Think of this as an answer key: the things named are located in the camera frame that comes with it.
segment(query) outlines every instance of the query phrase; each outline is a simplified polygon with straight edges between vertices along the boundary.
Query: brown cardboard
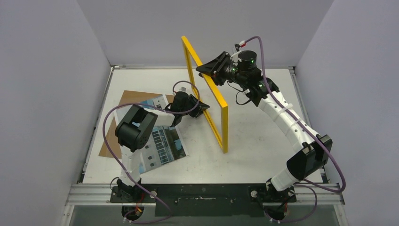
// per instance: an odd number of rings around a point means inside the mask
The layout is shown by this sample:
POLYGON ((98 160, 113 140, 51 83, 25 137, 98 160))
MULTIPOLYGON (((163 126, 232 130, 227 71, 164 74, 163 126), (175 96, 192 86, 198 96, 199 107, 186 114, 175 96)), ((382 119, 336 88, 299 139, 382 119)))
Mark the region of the brown cardboard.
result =
MULTIPOLYGON (((127 104, 127 103, 142 102, 144 100, 159 97, 160 95, 162 95, 162 94, 125 90, 125 91, 123 91, 122 97, 120 98, 119 105, 127 104)), ((166 95, 166 99, 168 100, 169 103, 173 102, 173 98, 174 98, 173 95, 166 95)), ((111 149, 114 151, 116 156, 120 159, 122 157, 122 154, 121 154, 121 150, 120 150, 120 145, 118 144, 118 138, 115 136, 115 129, 116 129, 116 121, 113 118, 106 137, 107 137, 108 143, 110 144, 111 149)), ((104 142, 103 142, 103 145, 101 146, 100 153, 98 155, 102 156, 102 157, 113 158, 113 156, 111 155, 111 153, 108 151, 107 147, 105 146, 104 142)))

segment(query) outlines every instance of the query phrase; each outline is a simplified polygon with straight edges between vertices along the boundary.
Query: black mounting plate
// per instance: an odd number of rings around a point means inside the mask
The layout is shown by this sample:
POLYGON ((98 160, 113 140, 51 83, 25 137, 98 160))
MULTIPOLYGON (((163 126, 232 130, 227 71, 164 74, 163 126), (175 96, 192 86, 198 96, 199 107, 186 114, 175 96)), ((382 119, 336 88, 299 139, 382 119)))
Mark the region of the black mounting plate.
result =
MULTIPOLYGON (((283 202, 271 199, 266 194, 265 184, 141 184, 149 191, 156 191, 172 210, 173 216, 233 216, 249 215, 264 217, 259 201, 251 197, 257 191, 261 202, 283 202)), ((110 202, 131 203, 138 200, 123 200, 118 197, 118 187, 112 189, 110 202)), ((146 194, 142 203, 154 203, 146 194)), ((155 207, 155 216, 168 216, 169 211, 161 204, 155 207)))

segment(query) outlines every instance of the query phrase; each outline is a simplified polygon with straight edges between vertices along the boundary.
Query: screw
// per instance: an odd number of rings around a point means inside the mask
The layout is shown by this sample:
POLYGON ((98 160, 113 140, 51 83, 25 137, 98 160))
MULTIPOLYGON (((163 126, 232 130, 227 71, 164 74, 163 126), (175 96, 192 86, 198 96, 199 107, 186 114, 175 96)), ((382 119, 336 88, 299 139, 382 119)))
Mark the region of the screw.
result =
POLYGON ((256 198, 257 194, 258 194, 258 192, 254 190, 254 191, 251 192, 251 197, 252 198, 256 198))
POLYGON ((152 195, 150 195, 150 198, 155 199, 154 196, 157 196, 157 192, 156 191, 151 191, 151 194, 152 195))

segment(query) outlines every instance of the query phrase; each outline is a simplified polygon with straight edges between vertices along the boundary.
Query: yellow rectangular frame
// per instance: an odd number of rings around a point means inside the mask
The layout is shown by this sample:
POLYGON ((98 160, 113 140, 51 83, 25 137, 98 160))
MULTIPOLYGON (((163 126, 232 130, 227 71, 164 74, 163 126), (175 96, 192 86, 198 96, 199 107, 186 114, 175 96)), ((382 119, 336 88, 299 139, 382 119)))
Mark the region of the yellow rectangular frame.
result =
MULTIPOLYGON (((201 66, 202 62, 199 59, 197 53, 195 50, 192 48, 190 42, 185 36, 182 36, 182 42, 183 42, 183 49, 184 49, 184 55, 186 57, 186 63, 187 63, 187 70, 188 70, 188 75, 190 77, 190 82, 195 85, 194 82, 194 75, 192 73, 192 65, 191 65, 191 58, 193 58, 195 64, 197 66, 201 66)), ((220 106, 220 113, 221 113, 221 118, 222 118, 222 135, 220 135, 219 131, 217 130, 217 127, 215 123, 213 122, 210 114, 208 111, 204 112, 204 115, 213 131, 215 134, 215 137, 217 141, 219 142, 220 147, 222 148, 223 153, 227 153, 227 147, 228 147, 228 108, 227 108, 227 102, 224 100, 222 94, 220 93, 219 89, 213 82, 212 78, 202 74, 202 77, 205 79, 208 87, 212 91, 213 96, 216 98, 219 106, 220 106)), ((194 95, 198 98, 198 93, 192 87, 192 91, 194 95)))

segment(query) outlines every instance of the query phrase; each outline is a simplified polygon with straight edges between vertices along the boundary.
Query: white wall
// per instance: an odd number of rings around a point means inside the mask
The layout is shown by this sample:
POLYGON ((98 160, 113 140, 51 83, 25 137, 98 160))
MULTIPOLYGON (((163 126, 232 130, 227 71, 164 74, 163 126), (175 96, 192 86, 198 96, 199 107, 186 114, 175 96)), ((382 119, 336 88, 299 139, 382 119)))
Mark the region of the white wall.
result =
POLYGON ((0 225, 58 225, 109 70, 75 0, 0 1, 0 225))
POLYGON ((398 12, 397 0, 335 0, 296 68, 312 125, 333 139, 353 226, 399 224, 398 12))
POLYGON ((203 62, 259 35, 268 66, 294 66, 332 2, 78 0, 112 65, 146 66, 184 66, 182 35, 203 62))

